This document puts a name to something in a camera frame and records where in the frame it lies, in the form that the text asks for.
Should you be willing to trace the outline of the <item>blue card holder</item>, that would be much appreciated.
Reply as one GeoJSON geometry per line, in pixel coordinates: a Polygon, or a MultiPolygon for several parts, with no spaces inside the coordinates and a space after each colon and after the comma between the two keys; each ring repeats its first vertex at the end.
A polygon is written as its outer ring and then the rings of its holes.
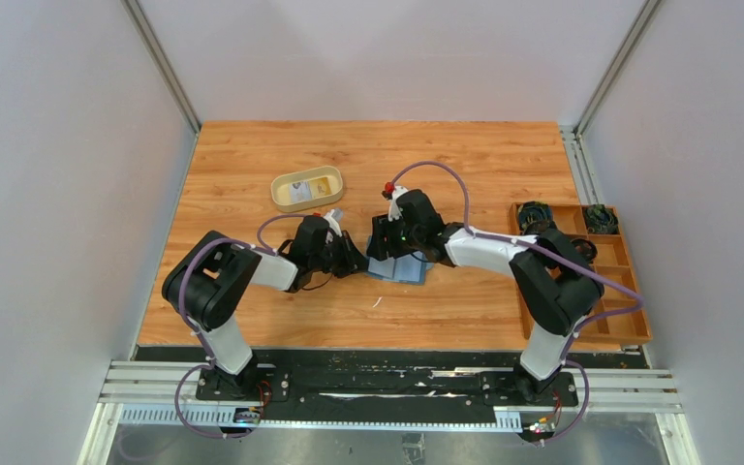
{"type": "Polygon", "coordinates": [[[374,279],[410,285],[423,285],[428,271],[434,263],[430,262],[421,252],[394,257],[386,254],[384,260],[367,255],[368,266],[366,274],[374,279]]]}

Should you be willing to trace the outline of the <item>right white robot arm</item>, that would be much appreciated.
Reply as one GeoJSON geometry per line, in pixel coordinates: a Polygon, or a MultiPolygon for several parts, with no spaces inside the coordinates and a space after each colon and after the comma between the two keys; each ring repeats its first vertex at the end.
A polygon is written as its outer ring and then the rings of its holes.
{"type": "Polygon", "coordinates": [[[513,368],[514,390],[527,404],[541,403],[553,391],[573,331],[605,292],[588,260],[556,229],[525,236],[483,232],[445,222],[420,189],[389,183],[382,195],[389,207],[372,220],[370,258],[421,253],[434,264],[485,269],[516,283],[534,324],[513,368]]]}

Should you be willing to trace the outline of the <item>beige oval tray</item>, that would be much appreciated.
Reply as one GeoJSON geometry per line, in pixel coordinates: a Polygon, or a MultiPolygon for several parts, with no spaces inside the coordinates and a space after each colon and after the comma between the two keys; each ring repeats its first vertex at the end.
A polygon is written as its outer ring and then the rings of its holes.
{"type": "Polygon", "coordinates": [[[270,184],[270,195],[282,213],[295,213],[340,201],[344,180],[334,166],[320,166],[276,177],[270,184]]]}

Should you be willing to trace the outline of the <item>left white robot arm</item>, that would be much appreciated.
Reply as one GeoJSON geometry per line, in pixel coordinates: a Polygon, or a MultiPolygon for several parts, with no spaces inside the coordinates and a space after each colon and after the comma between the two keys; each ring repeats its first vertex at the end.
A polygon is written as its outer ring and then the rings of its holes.
{"type": "Polygon", "coordinates": [[[294,237],[277,249],[210,231],[163,282],[163,299],[206,352],[204,372],[235,400],[250,398],[259,385],[257,360],[235,316],[250,286],[295,294],[310,289],[316,273],[342,279],[368,268],[336,212],[299,220],[294,237]]]}

